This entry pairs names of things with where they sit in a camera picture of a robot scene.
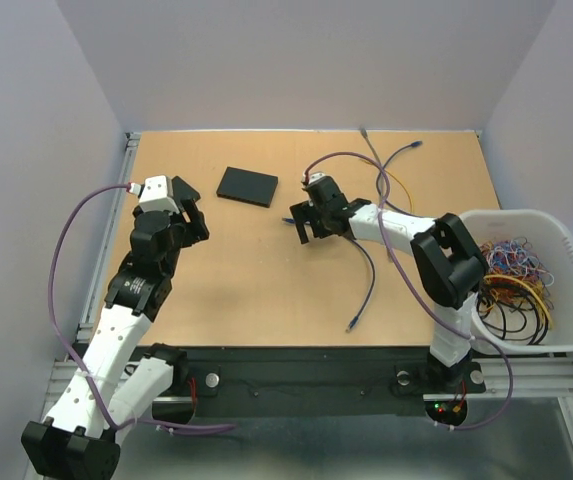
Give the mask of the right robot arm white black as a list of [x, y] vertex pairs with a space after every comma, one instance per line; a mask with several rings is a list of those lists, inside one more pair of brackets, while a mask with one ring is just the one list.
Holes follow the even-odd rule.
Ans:
[[300, 242], [337, 235], [371, 241], [412, 256], [421, 285], [433, 301], [424, 302], [408, 275], [400, 275], [436, 323], [426, 366], [429, 384], [448, 390], [459, 383], [471, 361], [473, 307], [488, 271], [481, 251], [460, 217], [439, 218], [395, 213], [368, 200], [348, 201], [335, 180], [315, 173], [303, 180], [308, 199], [290, 207]]

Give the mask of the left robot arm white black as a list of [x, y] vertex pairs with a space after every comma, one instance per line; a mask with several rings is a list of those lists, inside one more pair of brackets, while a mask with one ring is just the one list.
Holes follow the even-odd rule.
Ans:
[[185, 355], [154, 346], [128, 380], [131, 354], [151, 328], [172, 290], [180, 251], [208, 239], [204, 215], [173, 179], [147, 178], [124, 190], [138, 199], [130, 249], [110, 280], [96, 331], [59, 400], [25, 427], [21, 444], [34, 470], [51, 479], [109, 479], [126, 436], [163, 391], [188, 382]]

